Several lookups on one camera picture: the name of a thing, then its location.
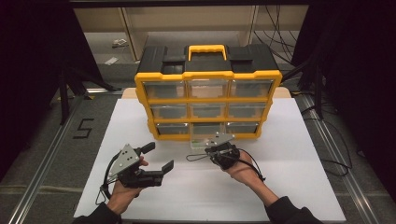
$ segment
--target metal bracket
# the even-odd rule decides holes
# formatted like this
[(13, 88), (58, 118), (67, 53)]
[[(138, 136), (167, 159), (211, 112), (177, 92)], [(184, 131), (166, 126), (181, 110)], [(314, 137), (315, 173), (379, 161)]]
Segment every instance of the metal bracket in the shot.
[(206, 143), (207, 147), (216, 147), (226, 142), (235, 139), (235, 135), (231, 133), (216, 133), (215, 137), (209, 138), (209, 142)]
[(131, 145), (125, 145), (125, 147), (120, 151), (120, 155), (114, 162), (113, 167), (111, 167), (108, 177), (110, 179), (115, 179), (117, 174), (131, 167), (132, 165), (139, 163), (139, 161), (140, 157), (136, 154)]

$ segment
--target person's right hand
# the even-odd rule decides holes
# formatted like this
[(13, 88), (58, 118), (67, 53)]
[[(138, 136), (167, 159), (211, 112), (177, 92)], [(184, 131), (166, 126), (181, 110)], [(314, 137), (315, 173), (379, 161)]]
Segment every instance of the person's right hand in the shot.
[[(239, 160), (246, 161), (252, 164), (252, 160), (250, 156), (245, 151), (240, 151)], [(232, 167), (225, 170), (231, 178), (251, 187), (256, 183), (256, 181), (260, 181), (256, 172), (248, 165), (237, 161)]]

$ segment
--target small parts organizer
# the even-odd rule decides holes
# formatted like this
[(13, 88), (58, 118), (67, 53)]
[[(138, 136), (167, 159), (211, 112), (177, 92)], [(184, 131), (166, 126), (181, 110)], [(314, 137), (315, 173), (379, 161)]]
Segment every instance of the small parts organizer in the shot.
[(146, 47), (134, 80), (154, 137), (202, 148), (216, 133), (259, 137), (281, 78), (265, 45), (203, 45)]

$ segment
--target black sleeve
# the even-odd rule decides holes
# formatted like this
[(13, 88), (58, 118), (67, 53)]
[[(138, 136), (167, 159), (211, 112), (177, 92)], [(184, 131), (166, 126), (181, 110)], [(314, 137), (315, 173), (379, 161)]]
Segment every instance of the black sleeve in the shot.
[(114, 224), (119, 220), (120, 216), (113, 213), (105, 203), (99, 206), (87, 217), (77, 217), (73, 224)]
[(269, 207), (265, 207), (268, 217), (275, 224), (318, 224), (317, 220), (308, 208), (296, 208), (288, 197), (282, 197)]

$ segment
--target white table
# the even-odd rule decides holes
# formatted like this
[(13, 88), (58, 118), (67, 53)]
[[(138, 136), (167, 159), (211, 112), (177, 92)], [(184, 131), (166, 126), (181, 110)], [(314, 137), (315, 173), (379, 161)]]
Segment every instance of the white table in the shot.
[[(111, 158), (127, 143), (132, 147), (155, 141), (147, 127), (144, 108), (136, 99), (120, 99), (114, 109), (75, 217), (95, 208), (99, 186)], [(170, 160), (175, 168), (163, 185), (144, 189), (122, 215), (123, 219), (153, 222), (263, 222), (269, 218), (262, 202), (245, 185), (231, 179), (209, 159), (186, 161), (189, 142), (155, 141), (145, 155), (147, 171), (161, 170)], [(323, 171), (318, 154), (294, 99), (276, 99), (256, 140), (232, 141), (259, 164), (265, 183), (279, 196), (308, 207), (326, 222), (346, 218)]]

